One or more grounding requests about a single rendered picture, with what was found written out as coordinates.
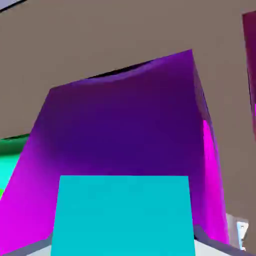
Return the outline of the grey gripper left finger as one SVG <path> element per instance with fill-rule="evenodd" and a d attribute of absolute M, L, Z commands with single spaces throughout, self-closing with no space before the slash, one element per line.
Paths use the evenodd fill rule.
<path fill-rule="evenodd" d="M 53 233 L 51 233 L 46 239 L 39 240 L 37 242 L 31 243 L 24 247 L 18 248 L 11 252 L 5 253 L 3 256 L 28 256 L 39 250 L 47 248 L 52 245 Z"/>

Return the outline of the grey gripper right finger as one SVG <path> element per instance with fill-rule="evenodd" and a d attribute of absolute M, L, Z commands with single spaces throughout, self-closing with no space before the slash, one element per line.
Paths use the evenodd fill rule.
<path fill-rule="evenodd" d="M 210 239 L 199 225 L 193 226 L 195 256 L 256 256 L 229 244 Z"/>

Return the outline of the small cyan cube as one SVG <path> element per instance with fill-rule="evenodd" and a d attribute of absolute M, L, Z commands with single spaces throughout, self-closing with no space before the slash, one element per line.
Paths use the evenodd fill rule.
<path fill-rule="evenodd" d="M 50 256 L 196 256 L 188 178 L 61 176 Z"/>

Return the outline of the large green box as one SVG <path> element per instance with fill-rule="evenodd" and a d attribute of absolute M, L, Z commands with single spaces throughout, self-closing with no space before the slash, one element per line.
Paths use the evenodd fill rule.
<path fill-rule="evenodd" d="M 28 138 L 29 134 L 27 133 L 0 139 L 0 199 Z"/>

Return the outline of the large purple box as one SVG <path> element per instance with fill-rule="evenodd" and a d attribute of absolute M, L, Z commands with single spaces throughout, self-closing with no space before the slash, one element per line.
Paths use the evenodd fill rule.
<path fill-rule="evenodd" d="M 61 176 L 187 177 L 193 230 L 228 244 L 192 50 L 49 91 L 0 199 L 0 256 L 53 236 Z"/>

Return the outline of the large magenta box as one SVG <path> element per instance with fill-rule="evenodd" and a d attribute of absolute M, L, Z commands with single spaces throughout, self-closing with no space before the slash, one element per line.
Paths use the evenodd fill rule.
<path fill-rule="evenodd" d="M 242 15 L 246 52 L 246 66 L 252 115 L 252 129 L 256 140 L 256 10 Z"/>

